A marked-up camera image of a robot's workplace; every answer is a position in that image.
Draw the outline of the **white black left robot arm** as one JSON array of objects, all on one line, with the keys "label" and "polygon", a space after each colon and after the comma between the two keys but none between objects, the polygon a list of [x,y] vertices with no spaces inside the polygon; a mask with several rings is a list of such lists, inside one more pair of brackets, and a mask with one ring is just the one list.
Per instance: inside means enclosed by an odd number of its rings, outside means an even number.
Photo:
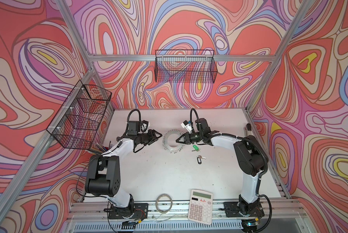
[{"label": "white black left robot arm", "polygon": [[158,141],[162,134],[149,129],[149,122],[141,119],[141,112],[133,109],[126,120],[124,133],[117,137],[117,144],[106,152],[90,158],[85,182],[85,193],[104,197],[116,214],[131,218],[135,214],[134,198],[121,188],[121,161],[130,153]]}]

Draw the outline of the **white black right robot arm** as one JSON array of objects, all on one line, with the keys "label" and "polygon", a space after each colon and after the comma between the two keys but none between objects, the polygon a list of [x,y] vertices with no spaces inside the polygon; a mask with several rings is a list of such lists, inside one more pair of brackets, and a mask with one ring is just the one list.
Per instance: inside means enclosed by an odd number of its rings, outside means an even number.
[{"label": "white black right robot arm", "polygon": [[262,176],[268,171],[268,158],[256,138],[213,131],[205,118],[199,118],[194,108],[190,110],[190,120],[185,120],[181,125],[187,132],[177,138],[176,143],[190,145],[200,142],[235,152],[238,165],[244,173],[242,191],[237,206],[226,207],[225,212],[227,214],[238,212],[242,216],[263,217],[260,198],[267,199],[267,196],[260,194],[259,188]]}]

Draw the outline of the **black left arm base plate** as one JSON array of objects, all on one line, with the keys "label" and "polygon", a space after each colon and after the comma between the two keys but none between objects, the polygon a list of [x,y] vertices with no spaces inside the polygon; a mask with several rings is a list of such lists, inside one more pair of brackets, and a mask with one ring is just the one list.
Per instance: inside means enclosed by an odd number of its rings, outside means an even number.
[{"label": "black left arm base plate", "polygon": [[111,207],[108,210],[108,219],[144,220],[148,215],[148,207],[148,203],[135,203],[125,208]]}]

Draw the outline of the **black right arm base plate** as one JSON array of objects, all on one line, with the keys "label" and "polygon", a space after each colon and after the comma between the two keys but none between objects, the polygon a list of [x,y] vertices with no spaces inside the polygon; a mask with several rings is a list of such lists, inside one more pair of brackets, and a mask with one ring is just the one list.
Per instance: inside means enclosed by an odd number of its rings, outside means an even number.
[{"label": "black right arm base plate", "polygon": [[245,202],[224,202],[223,210],[226,217],[258,217],[265,216],[261,203],[257,200],[254,203]]}]

